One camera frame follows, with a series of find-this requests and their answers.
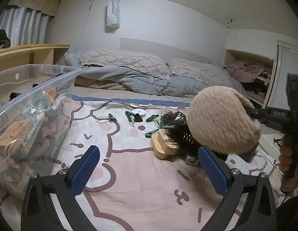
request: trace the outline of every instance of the transparent plastic bin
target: transparent plastic bin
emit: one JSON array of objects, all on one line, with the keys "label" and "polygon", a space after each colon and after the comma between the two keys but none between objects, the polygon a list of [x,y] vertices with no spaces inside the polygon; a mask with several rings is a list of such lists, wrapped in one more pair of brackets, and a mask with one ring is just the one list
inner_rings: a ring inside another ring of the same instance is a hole
[{"label": "transparent plastic bin", "polygon": [[[42,64],[0,72],[0,185],[10,194],[23,199],[33,172],[50,175],[70,128],[71,88],[81,73]],[[21,94],[9,101],[12,92]]]}]

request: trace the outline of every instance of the white round device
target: white round device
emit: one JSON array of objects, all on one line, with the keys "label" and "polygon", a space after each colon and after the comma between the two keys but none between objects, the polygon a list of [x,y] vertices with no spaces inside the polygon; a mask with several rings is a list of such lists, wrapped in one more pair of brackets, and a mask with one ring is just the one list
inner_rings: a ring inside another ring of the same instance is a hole
[{"label": "white round device", "polygon": [[144,118],[146,116],[146,111],[141,109],[141,108],[137,108],[137,109],[132,110],[132,113],[133,114],[139,114],[140,117],[142,117],[142,118]]}]

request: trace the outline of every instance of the fluffy beige hat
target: fluffy beige hat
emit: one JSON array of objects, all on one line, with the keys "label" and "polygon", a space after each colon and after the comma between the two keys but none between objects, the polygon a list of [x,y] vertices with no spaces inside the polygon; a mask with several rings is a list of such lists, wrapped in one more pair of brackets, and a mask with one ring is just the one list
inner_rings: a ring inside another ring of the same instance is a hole
[{"label": "fluffy beige hat", "polygon": [[245,153],[260,138],[261,124],[244,107],[252,103],[232,88],[213,86],[197,94],[190,105],[188,127],[198,143],[223,153]]}]

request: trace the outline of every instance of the cartoon print sheet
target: cartoon print sheet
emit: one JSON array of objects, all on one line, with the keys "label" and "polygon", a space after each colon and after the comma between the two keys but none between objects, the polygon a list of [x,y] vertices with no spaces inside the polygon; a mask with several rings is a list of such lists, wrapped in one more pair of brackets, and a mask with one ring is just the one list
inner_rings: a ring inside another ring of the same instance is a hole
[{"label": "cartoon print sheet", "polygon": [[[125,111],[146,110],[143,122],[135,127]],[[187,113],[188,108],[135,105],[116,102],[72,102],[71,128],[59,151],[52,174],[68,168],[91,146],[100,149],[100,161],[83,193],[76,200],[99,231],[201,230],[212,216],[222,197],[215,193],[200,167],[184,163],[183,157],[157,159],[145,133],[157,128],[145,119],[166,110]],[[97,117],[111,113],[117,122],[97,123]],[[235,154],[227,165],[244,174],[266,172],[273,187],[276,205],[284,194],[279,191],[281,173],[278,162],[257,149],[250,163]],[[52,196],[59,218],[69,226],[56,196]],[[234,227],[243,209],[244,195],[227,230]],[[0,190],[0,211],[14,230],[20,230],[21,203]]]}]

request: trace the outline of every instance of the blue gripper pad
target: blue gripper pad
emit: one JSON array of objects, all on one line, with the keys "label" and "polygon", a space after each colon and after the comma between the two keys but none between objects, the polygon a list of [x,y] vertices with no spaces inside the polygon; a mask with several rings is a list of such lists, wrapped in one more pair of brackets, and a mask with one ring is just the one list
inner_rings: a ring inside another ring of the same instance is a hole
[{"label": "blue gripper pad", "polygon": [[208,175],[215,192],[225,197],[229,192],[227,178],[204,147],[198,150],[198,160]]},{"label": "blue gripper pad", "polygon": [[72,197],[80,195],[83,192],[99,160],[100,151],[95,146],[71,179],[70,194]]}]

